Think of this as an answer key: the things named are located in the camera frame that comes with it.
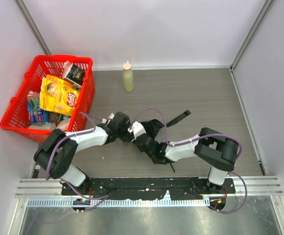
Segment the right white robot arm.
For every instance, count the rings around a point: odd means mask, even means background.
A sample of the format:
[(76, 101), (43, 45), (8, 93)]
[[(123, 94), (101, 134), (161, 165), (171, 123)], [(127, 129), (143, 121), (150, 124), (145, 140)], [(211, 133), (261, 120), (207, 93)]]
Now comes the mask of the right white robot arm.
[(238, 140), (210, 128), (202, 128), (200, 133), (183, 141), (157, 142), (142, 125), (132, 127), (133, 143), (145, 153), (154, 164), (172, 164), (181, 159), (199, 157), (211, 168), (207, 187), (221, 190), (225, 178), (235, 168), (236, 160), (242, 152)]

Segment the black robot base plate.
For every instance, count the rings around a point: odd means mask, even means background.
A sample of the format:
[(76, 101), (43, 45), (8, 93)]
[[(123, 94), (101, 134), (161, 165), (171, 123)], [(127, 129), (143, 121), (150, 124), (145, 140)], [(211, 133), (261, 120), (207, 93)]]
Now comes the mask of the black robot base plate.
[(78, 187), (61, 180), (63, 196), (92, 196), (95, 200), (161, 200), (169, 193), (172, 200), (201, 199), (203, 195), (234, 194), (234, 181), (226, 178), (222, 186), (213, 185), (207, 178), (89, 178)]

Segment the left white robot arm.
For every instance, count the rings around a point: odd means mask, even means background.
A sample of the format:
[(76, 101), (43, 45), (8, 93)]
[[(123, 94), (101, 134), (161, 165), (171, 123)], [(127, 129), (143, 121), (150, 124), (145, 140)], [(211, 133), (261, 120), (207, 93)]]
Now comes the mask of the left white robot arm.
[(90, 178), (79, 168), (73, 166), (76, 152), (93, 146), (101, 146), (125, 140), (129, 136), (130, 118), (122, 112), (111, 114), (105, 123), (91, 129), (64, 132), (54, 129), (34, 154), (34, 161), (52, 179), (65, 181), (64, 186), (72, 187), (81, 194), (88, 194)]

